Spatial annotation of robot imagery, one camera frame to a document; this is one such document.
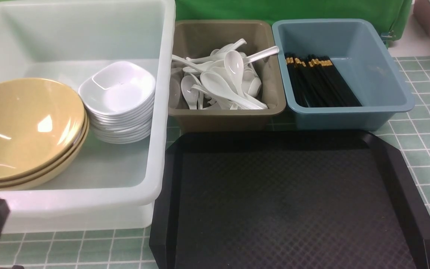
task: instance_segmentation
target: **spoon handle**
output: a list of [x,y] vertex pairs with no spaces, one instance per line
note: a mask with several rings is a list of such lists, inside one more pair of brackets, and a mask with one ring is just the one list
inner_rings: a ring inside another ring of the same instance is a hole
[[198,72],[200,72],[200,73],[205,72],[205,70],[203,70],[203,69],[199,68],[199,67],[198,67],[198,65],[196,65],[196,64],[194,64],[194,63],[192,63],[192,62],[190,62],[190,61],[187,61],[187,60],[185,60],[184,58],[181,58],[181,57],[179,57],[179,56],[176,56],[176,55],[173,55],[173,54],[172,54],[172,60],[173,60],[173,61],[176,61],[176,62],[183,63],[184,65],[186,65],[186,66],[188,66],[188,67],[191,67],[191,68],[193,68],[193,69],[197,70],[197,71],[198,71]]
[[259,59],[266,58],[271,55],[275,55],[280,52],[280,48],[278,46],[273,46],[271,48],[264,49],[263,51],[252,54],[243,59],[243,63],[245,65],[249,63],[253,63],[254,61],[258,61]]

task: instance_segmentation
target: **black plastic tray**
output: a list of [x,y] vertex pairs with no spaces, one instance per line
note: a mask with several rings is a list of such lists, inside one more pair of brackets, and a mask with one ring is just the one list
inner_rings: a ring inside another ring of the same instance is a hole
[[189,133],[166,152],[149,244],[160,269],[430,269],[430,216],[370,133]]

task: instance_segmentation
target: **stacked yellow bowl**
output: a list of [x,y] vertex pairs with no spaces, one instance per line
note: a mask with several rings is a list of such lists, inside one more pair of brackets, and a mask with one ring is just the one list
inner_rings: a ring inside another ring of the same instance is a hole
[[43,78],[0,83],[0,191],[30,189],[63,172],[89,122],[69,86]]

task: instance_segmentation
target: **white ceramic spoon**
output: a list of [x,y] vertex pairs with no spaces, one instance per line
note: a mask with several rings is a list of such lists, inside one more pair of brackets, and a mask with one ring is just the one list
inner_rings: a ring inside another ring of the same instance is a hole
[[[193,85],[192,88],[194,90],[198,90],[199,92],[202,92],[203,94],[206,95],[211,95],[211,93],[205,88],[205,87],[201,87],[199,85]],[[227,99],[212,95],[212,100],[215,101],[215,104],[218,104],[220,106],[220,109],[230,109],[230,107],[232,106],[233,102],[230,102]]]
[[215,53],[213,53],[213,51],[212,51],[213,54],[210,53],[210,56],[197,58],[197,59],[191,59],[191,58],[187,57],[186,60],[191,61],[192,63],[195,63],[195,64],[201,64],[201,63],[205,63],[208,61],[222,60],[225,58],[225,54],[227,52],[232,51],[232,50],[236,50],[237,48],[239,48],[240,46],[245,45],[245,44],[246,44],[246,41],[245,41],[245,39],[242,38],[233,44],[229,44],[230,46],[229,45],[224,46],[223,48],[219,49]]
[[197,85],[197,82],[189,75],[184,77],[180,84],[182,95],[184,96],[189,109],[197,109],[199,92],[197,90],[192,90],[193,85]]
[[254,61],[258,61],[259,59],[266,58],[268,56],[275,55],[280,52],[280,48],[277,46],[273,46],[271,48],[264,49],[263,51],[252,54],[243,59],[244,64],[247,65],[249,63],[253,63]]
[[186,65],[186,66],[190,67],[191,69],[194,69],[196,72],[200,72],[200,73],[205,72],[211,65],[210,62],[206,62],[206,63],[198,65],[198,64],[189,62],[189,61],[185,60],[184,58],[181,58],[181,57],[176,56],[176,55],[172,55],[172,61],[177,61],[177,62],[183,63],[184,65]]
[[200,75],[200,81],[205,89],[212,97],[217,96],[223,99],[230,100],[241,107],[247,109],[263,109],[262,107],[253,104],[252,102],[244,99],[243,97],[235,94],[228,83],[217,73],[203,72]]
[[229,77],[232,79],[235,89],[237,89],[237,94],[243,96],[242,91],[242,80],[244,72],[243,58],[237,51],[231,50],[227,52],[224,60],[225,70]]
[[252,97],[256,97],[258,92],[260,92],[261,80],[259,78],[254,78],[252,80],[250,87],[248,89],[248,95]]
[[[240,52],[240,55],[241,55],[243,58],[246,58],[246,54],[245,54],[245,53]],[[256,77],[258,77],[258,74],[256,73],[256,70],[255,70],[255,67],[253,66],[253,63],[249,63],[249,64],[248,64],[248,67],[249,67],[249,68],[251,68],[251,69],[253,70],[253,73],[255,74],[255,76],[256,76]]]

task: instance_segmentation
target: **grout line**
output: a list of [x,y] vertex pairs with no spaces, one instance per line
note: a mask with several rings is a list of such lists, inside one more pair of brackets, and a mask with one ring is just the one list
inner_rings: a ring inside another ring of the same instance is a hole
[[[142,260],[142,255],[143,255],[143,253],[144,253],[144,240],[145,240],[145,238],[142,238],[142,245],[140,246],[140,259],[139,260]],[[141,269],[142,268],[142,264],[141,263],[139,263],[138,264],[138,269]]]
[[49,252],[51,252],[51,248],[53,247],[53,243],[54,243],[54,238],[55,237],[56,237],[56,232],[53,233],[53,238],[51,239],[51,243],[49,244],[49,249],[47,250],[47,253],[46,253],[46,261],[44,262],[43,269],[46,269],[47,262],[49,260]]
[[109,260],[110,262],[111,256],[112,256],[112,247],[114,246],[114,238],[116,238],[116,230],[114,229],[114,232],[112,233],[112,241],[110,242],[110,248],[109,248]]
[[82,233],[81,245],[79,246],[79,250],[78,250],[78,252],[77,252],[77,259],[75,260],[75,262],[76,262],[77,264],[75,265],[75,268],[74,268],[74,269],[77,269],[77,266],[78,266],[78,264],[79,264],[79,259],[80,259],[80,257],[81,257],[81,251],[82,251],[82,245],[84,244],[84,237],[85,237],[85,231]]
[[[126,236],[126,237],[115,237],[116,239],[136,239],[136,238],[146,238],[148,236]],[[55,242],[58,241],[93,241],[93,240],[103,240],[103,239],[112,239],[112,237],[101,237],[101,238],[79,238],[79,239],[55,239]],[[1,243],[20,243],[22,241],[16,240],[16,241],[1,241]],[[29,242],[51,242],[50,239],[44,239],[44,240],[24,240],[25,243]]]
[[[96,264],[127,264],[127,263],[149,263],[149,262],[155,262],[155,260],[126,260],[126,261],[120,261],[120,262],[61,262],[61,263],[51,263],[51,266],[65,266],[65,265],[96,265]],[[29,266],[29,267],[35,267],[35,266],[44,266],[43,263],[35,263],[35,264],[18,264],[21,266]],[[13,264],[3,264],[0,265],[0,267],[9,267],[11,268]]]

